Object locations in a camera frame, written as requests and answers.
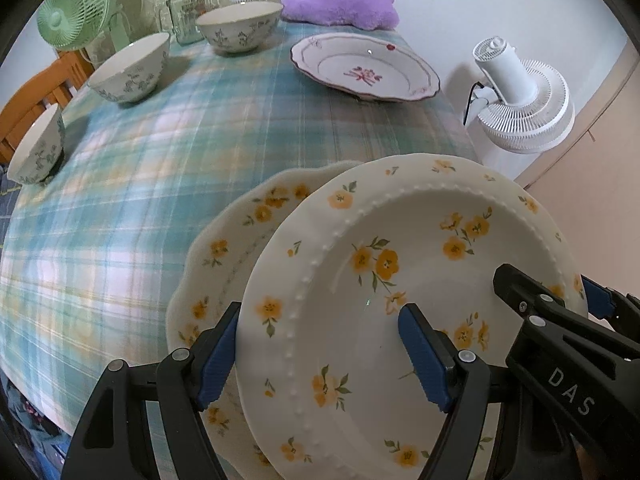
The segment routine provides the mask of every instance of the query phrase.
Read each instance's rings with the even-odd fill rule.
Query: beige cabinet
[[[556,220],[585,276],[640,296],[640,68],[529,192]]]

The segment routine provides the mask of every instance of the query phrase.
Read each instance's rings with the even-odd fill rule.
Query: wooden chair
[[[94,71],[79,52],[60,54],[51,66],[22,85],[0,112],[0,162],[9,163],[24,134],[46,110],[44,100],[64,108],[72,97],[66,81],[79,89]]]

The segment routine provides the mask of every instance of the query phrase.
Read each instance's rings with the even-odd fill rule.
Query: purple pillow
[[[282,0],[282,17],[316,25],[353,25],[363,30],[398,25],[395,0]]]

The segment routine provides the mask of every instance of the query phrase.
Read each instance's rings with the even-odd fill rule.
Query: scalloped plate
[[[260,252],[280,223],[312,192],[359,162],[282,171],[231,203],[198,235],[187,253],[184,275],[166,311],[169,352],[191,347],[216,325],[229,303],[240,301]],[[292,244],[292,259],[301,244]],[[268,384],[264,393],[273,393]],[[247,479],[280,476],[260,451],[244,420],[236,372],[221,397],[202,414],[211,443]]]
[[[413,373],[398,309],[417,303],[457,348],[503,365],[522,323],[493,294],[505,262],[586,316],[549,214],[475,162],[391,156],[309,197],[258,258],[236,339],[244,413],[277,471],[287,480],[418,478],[444,416]],[[498,409],[489,406],[472,475],[488,464]]]
[[[438,75],[415,52],[363,34],[310,36],[291,48],[291,60],[311,79],[363,100],[420,101],[440,90]]]

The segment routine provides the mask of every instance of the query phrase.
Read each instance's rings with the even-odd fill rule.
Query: glass jar
[[[211,0],[167,0],[169,14],[171,15],[172,29],[168,32],[175,34],[175,39],[181,45],[187,45],[203,38],[196,26],[196,19],[205,12],[211,10]],[[156,15],[158,29],[162,28],[160,10]]]

